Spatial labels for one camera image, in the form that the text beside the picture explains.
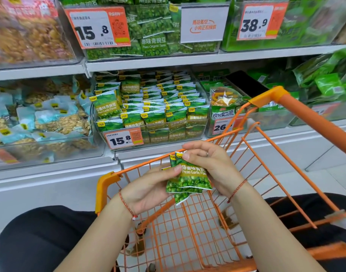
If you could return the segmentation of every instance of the person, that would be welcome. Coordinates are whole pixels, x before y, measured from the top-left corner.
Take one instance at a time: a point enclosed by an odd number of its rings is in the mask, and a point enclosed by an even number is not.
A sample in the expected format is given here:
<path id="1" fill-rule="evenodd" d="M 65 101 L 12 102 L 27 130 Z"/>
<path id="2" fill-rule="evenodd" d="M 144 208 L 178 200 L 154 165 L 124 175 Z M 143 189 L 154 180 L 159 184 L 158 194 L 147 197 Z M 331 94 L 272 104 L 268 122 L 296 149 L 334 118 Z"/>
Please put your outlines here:
<path id="1" fill-rule="evenodd" d="M 305 249 L 346 242 L 346 230 L 326 224 L 292 234 L 288 228 L 306 221 L 299 213 L 278 218 L 296 210 L 289 200 L 271 208 L 268 203 L 278 198 L 265 201 L 248 182 L 240 186 L 244 178 L 220 146 L 193 141 L 183 147 L 187 149 L 183 159 L 205 168 L 214 187 L 230 198 L 260 272 L 346 271 L 346 258 L 319 263 Z M 170 196 L 165 191 L 166 180 L 180 174 L 181 169 L 181 165 L 151 169 L 123 188 L 121 197 L 116 194 L 99 216 L 47 206 L 16 217 L 0 234 L 0 272 L 111 271 L 126 242 L 133 214 L 139 215 L 166 200 Z M 346 210 L 346 196 L 328 196 Z M 294 198 L 315 219 L 332 213 L 316 194 Z"/>

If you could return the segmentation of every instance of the shopping cart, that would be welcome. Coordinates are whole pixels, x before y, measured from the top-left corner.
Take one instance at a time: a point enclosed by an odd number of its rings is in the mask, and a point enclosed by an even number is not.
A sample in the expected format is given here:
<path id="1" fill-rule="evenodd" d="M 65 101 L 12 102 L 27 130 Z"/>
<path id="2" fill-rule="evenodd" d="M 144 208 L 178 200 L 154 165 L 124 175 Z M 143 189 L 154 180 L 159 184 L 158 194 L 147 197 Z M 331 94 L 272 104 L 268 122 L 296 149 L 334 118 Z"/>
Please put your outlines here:
<path id="1" fill-rule="evenodd" d="M 289 157 L 260 129 L 259 122 L 247 116 L 257 107 L 275 101 L 286 107 L 293 114 L 304 120 L 314 130 L 321 133 L 339 149 L 346 153 L 346 132 L 333 123 L 326 121 L 299 101 L 292 98 L 283 87 L 278 86 L 259 95 L 243 105 L 231 120 L 226 130 L 244 109 L 247 111 L 238 127 L 230 132 L 208 139 L 221 145 L 230 155 L 236 167 L 249 179 L 249 182 L 263 197 L 276 191 L 282 195 L 270 205 L 280 205 L 283 200 L 290 200 L 296 210 L 280 218 L 300 213 L 306 223 L 289 229 L 292 233 L 308 228 L 318 228 L 323 224 L 346 223 L 346 211 L 340 210 L 321 190 L 304 174 Z M 239 131 L 247 123 L 248 131 L 239 141 L 235 141 Z M 268 166 L 247 142 L 248 134 L 257 130 L 302 177 L 305 185 L 317 192 L 333 210 L 330 216 L 312 221 L 293 197 L 278 181 Z M 169 154 L 149 160 L 117 173 L 111 172 L 98 181 L 96 213 L 99 214 L 107 204 L 109 194 L 117 191 L 154 165 L 169 166 Z M 338 242 L 326 246 L 308 249 L 316 260 L 346 257 L 346 243 Z M 255 260 L 235 217 L 233 208 L 227 199 L 213 188 L 202 194 L 194 194 L 182 204 L 176 206 L 169 197 L 165 202 L 139 216 L 129 233 L 129 242 L 121 251 L 117 262 L 120 270 L 125 271 L 235 271 L 248 272 L 256 269 Z"/>

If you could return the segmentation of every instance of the left hand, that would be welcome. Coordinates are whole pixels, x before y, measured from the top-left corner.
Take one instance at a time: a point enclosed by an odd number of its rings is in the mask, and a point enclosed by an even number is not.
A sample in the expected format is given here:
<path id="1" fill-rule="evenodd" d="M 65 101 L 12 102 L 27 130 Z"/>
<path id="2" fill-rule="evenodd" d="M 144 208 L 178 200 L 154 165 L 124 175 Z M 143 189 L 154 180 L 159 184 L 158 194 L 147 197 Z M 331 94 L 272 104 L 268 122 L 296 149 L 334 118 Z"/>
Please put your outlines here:
<path id="1" fill-rule="evenodd" d="M 167 180 L 179 175 L 181 171 L 181 165 L 166 170 L 162 170 L 162 166 L 154 167 L 124 187 L 121 196 L 133 213 L 139 215 L 171 196 L 165 191 Z"/>

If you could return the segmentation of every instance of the cart handle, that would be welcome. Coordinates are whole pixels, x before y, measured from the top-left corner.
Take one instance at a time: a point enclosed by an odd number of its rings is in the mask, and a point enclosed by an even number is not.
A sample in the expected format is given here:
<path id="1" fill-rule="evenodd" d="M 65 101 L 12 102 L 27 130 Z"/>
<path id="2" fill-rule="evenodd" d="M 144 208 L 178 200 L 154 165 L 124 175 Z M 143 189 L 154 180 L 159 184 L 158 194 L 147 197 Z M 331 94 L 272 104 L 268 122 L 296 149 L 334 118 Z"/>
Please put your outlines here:
<path id="1" fill-rule="evenodd" d="M 283 105 L 287 110 L 346 153 L 346 132 L 296 100 L 282 86 L 274 87 L 249 100 L 251 104 L 259 108 L 270 103 L 270 101 Z"/>

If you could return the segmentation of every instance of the red braided bracelet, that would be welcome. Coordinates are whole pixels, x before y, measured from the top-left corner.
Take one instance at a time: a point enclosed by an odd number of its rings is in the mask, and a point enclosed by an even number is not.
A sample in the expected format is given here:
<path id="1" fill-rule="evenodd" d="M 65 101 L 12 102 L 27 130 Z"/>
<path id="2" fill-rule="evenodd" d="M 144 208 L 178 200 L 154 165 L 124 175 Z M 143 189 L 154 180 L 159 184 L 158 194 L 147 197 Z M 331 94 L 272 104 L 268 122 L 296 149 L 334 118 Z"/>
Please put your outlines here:
<path id="1" fill-rule="evenodd" d="M 121 201 L 124 203 L 124 205 L 128 208 L 129 212 L 133 215 L 133 220 L 136 220 L 136 218 L 138 217 L 137 215 L 134 215 L 133 211 L 129 208 L 129 206 L 125 203 L 125 201 L 123 200 L 123 197 L 121 196 L 121 189 L 119 190 L 119 196 L 121 198 Z"/>
<path id="2" fill-rule="evenodd" d="M 241 188 L 242 185 L 245 184 L 245 182 L 247 181 L 247 178 L 239 185 L 237 186 L 237 188 L 235 189 L 235 191 L 232 193 L 232 195 L 229 197 L 229 200 L 227 201 L 227 203 L 230 203 L 230 200 L 232 199 L 232 197 L 234 196 L 234 194 Z"/>

